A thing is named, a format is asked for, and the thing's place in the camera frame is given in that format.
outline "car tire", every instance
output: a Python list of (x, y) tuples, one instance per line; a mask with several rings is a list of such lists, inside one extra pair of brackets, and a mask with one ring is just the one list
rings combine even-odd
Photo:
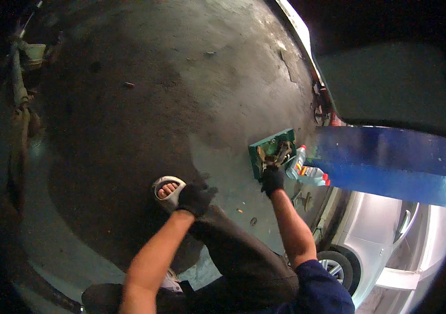
[(338, 265), (342, 268), (333, 275), (341, 281), (342, 286), (349, 290), (352, 285), (352, 265), (347, 257), (335, 251), (323, 251), (317, 254), (317, 260), (328, 272)]

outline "concrete floor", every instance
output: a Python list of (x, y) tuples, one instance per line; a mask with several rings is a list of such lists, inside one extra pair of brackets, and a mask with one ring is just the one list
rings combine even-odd
[[(189, 182), (210, 174), (220, 191), (214, 203), (284, 253), (247, 146), (294, 128), (308, 147), (313, 97), (298, 48), (264, 2), (71, 1), (42, 22), (68, 39), (43, 77), (37, 109), (47, 131), (27, 179), (23, 241), (44, 277), (69, 282), (75, 299), (91, 283), (123, 280), (167, 219), (151, 195), (162, 175)], [(288, 66), (297, 82), (281, 49), (296, 60)], [(286, 183), (290, 195), (294, 185)], [(309, 189), (314, 204), (299, 210), (307, 223), (326, 193)], [(195, 288), (218, 275), (201, 249), (187, 236), (172, 265), (188, 269)]]

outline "silver car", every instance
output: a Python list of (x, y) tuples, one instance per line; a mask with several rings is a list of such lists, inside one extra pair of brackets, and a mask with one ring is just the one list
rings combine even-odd
[(318, 253), (317, 258), (352, 294), (356, 308), (404, 239), (418, 208), (418, 203), (351, 193), (329, 250)]

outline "person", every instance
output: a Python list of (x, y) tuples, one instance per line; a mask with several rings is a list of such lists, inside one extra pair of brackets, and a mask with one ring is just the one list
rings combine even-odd
[[(186, 185), (168, 221), (132, 260), (120, 313), (354, 313), (350, 294), (317, 261), (314, 238), (284, 191), (284, 174), (268, 167), (259, 180), (272, 202), (291, 263), (209, 203), (205, 184)], [(165, 198), (177, 188), (166, 184)], [(160, 288), (187, 233), (207, 246), (222, 277), (188, 294)]]

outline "black glove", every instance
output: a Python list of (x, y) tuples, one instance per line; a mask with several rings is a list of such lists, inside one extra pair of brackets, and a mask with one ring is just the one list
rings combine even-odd
[(217, 188), (209, 188), (205, 183), (188, 184), (179, 193), (178, 208), (176, 210), (188, 210), (195, 217), (201, 217), (209, 208), (209, 203), (211, 203), (217, 192)]
[(284, 189), (284, 173), (276, 166), (268, 166), (258, 182), (262, 184), (261, 191), (270, 198), (273, 191)]

